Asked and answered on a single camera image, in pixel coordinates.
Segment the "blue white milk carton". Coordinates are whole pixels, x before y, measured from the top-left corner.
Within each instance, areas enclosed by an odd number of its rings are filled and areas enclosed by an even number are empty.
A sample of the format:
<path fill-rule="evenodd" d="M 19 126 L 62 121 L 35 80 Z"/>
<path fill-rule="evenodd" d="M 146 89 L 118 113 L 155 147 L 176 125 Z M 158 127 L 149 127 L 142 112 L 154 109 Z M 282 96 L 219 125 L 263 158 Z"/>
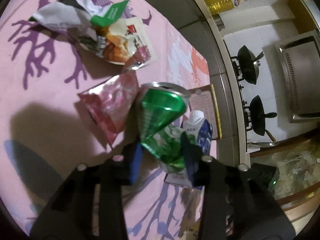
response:
<path fill-rule="evenodd" d="M 201 190 L 204 186 L 202 156 L 210 155 L 213 128 L 199 110 L 190 112 L 189 118 L 182 123 L 182 128 L 181 153 L 185 168 L 180 172 L 167 174 L 164 181 L 178 187 Z"/>

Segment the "long yellow box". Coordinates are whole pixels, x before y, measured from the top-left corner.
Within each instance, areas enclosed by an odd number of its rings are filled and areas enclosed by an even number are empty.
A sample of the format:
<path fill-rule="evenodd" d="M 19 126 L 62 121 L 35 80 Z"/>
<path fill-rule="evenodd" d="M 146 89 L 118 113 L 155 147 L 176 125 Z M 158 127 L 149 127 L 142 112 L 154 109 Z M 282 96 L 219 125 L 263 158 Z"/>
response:
<path fill-rule="evenodd" d="M 213 128 L 213 140 L 222 138 L 220 113 L 213 85 L 190 89 L 189 107 L 191 111 L 202 111 L 204 117 Z"/>

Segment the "crushed green soda can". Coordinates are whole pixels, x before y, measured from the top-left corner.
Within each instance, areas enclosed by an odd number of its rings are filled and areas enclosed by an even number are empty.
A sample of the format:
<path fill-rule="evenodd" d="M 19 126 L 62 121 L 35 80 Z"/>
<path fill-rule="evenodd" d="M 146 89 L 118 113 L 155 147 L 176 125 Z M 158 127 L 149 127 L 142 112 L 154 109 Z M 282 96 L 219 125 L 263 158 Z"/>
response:
<path fill-rule="evenodd" d="M 150 82 L 141 86 L 136 99 L 141 145 L 159 162 L 166 173 L 185 168 L 183 146 L 196 144 L 196 137 L 173 125 L 186 113 L 191 92 L 166 82 Z"/>

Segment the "red foil wrapper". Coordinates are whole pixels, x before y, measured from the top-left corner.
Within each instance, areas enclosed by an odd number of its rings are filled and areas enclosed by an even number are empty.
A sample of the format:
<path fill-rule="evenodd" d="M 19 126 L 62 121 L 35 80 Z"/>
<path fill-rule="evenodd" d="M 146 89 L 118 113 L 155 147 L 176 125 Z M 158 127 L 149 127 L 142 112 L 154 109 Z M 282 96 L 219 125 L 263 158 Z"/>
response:
<path fill-rule="evenodd" d="M 78 94 L 109 145 L 124 130 L 138 91 L 136 72 L 129 71 Z"/>

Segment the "white snack bag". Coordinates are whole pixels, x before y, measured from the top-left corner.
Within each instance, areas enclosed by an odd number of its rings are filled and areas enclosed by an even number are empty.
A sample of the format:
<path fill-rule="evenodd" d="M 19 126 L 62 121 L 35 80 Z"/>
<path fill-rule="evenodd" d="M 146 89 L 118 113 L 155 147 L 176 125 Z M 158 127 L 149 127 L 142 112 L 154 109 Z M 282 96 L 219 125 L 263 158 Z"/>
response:
<path fill-rule="evenodd" d="M 123 71 L 138 70 L 157 60 L 156 52 L 138 17 L 120 18 L 106 27 L 94 27 L 79 37 L 80 45 Z"/>

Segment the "green white wrapper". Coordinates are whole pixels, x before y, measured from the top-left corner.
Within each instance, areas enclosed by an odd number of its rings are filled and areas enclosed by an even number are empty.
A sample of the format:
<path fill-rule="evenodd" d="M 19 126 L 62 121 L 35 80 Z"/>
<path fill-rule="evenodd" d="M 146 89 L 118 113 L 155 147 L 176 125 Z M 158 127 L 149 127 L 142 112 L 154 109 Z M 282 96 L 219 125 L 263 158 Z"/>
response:
<path fill-rule="evenodd" d="M 95 5 L 92 0 L 59 0 L 41 7 L 29 21 L 37 22 L 52 31 L 104 28 L 120 19 L 127 4 L 128 0 L 106 6 Z"/>

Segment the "gas stove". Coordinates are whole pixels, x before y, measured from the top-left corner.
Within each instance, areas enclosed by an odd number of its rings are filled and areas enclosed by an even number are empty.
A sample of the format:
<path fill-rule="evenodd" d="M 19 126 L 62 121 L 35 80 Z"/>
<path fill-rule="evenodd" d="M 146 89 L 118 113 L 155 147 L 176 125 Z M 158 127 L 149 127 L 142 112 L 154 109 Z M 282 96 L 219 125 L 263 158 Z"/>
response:
<path fill-rule="evenodd" d="M 240 93 L 240 99 L 241 99 L 241 106 L 242 106 L 242 112 L 244 116 L 244 124 L 245 124 L 245 130 L 246 132 L 252 131 L 252 124 L 251 124 L 251 116 L 249 111 L 249 104 L 247 101 L 244 100 L 242 90 L 244 89 L 244 86 L 240 83 L 241 81 L 244 81 L 243 75 L 241 73 L 241 69 L 239 66 L 239 61 L 237 56 L 231 56 L 231 63 L 234 70 L 234 74 L 236 77 L 238 90 Z"/>

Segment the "black frying pan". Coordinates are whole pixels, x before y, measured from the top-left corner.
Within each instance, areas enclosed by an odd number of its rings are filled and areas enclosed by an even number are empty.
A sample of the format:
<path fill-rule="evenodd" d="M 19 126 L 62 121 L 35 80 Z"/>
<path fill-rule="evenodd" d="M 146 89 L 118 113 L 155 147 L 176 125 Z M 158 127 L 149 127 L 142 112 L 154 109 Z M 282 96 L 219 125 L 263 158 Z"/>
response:
<path fill-rule="evenodd" d="M 260 136 L 267 134 L 272 142 L 276 142 L 275 137 L 266 129 L 266 119 L 273 119 L 277 117 L 277 113 L 265 113 L 263 102 L 258 95 L 250 102 L 249 112 L 253 131 Z"/>

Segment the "steel wok with lid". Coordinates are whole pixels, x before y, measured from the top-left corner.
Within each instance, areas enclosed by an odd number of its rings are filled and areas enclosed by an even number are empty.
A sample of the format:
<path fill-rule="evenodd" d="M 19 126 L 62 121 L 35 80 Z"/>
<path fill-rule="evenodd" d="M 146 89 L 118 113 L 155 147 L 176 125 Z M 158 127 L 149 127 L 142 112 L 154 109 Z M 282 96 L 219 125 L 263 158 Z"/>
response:
<path fill-rule="evenodd" d="M 262 51 L 258 56 L 255 56 L 246 46 L 242 46 L 237 54 L 239 67 L 242 77 L 252 85 L 257 84 L 259 77 L 260 60 L 265 56 Z"/>

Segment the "range hood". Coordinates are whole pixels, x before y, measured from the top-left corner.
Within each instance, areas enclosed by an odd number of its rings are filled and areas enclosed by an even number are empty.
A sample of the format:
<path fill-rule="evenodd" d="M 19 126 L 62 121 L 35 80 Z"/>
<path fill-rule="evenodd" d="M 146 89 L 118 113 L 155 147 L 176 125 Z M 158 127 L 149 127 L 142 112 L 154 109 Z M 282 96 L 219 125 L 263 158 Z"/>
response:
<path fill-rule="evenodd" d="M 319 122 L 319 30 L 274 47 L 284 73 L 290 122 Z"/>

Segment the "pink floral tablecloth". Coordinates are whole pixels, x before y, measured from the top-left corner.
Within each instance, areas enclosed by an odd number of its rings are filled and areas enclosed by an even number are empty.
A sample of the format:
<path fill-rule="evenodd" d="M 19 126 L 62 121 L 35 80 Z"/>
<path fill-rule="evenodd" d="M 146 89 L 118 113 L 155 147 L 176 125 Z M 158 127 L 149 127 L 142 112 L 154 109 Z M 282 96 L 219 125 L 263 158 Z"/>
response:
<path fill-rule="evenodd" d="M 78 94 L 117 68 L 28 21 L 53 1 L 9 0 L 1 16 L 1 208 L 25 234 L 76 164 L 110 150 Z M 211 53 L 186 29 L 204 19 L 195 0 L 129 0 L 129 15 L 143 19 L 157 55 L 141 83 L 208 83 Z"/>

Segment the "large cooking oil bottle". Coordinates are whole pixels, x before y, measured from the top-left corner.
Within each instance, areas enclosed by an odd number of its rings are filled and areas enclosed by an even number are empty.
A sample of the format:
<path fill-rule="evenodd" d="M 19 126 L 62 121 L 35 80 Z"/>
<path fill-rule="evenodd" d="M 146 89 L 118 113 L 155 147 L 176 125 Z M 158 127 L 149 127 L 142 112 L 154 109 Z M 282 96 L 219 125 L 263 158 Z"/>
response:
<path fill-rule="evenodd" d="M 241 0 L 204 0 L 211 15 L 237 8 Z"/>

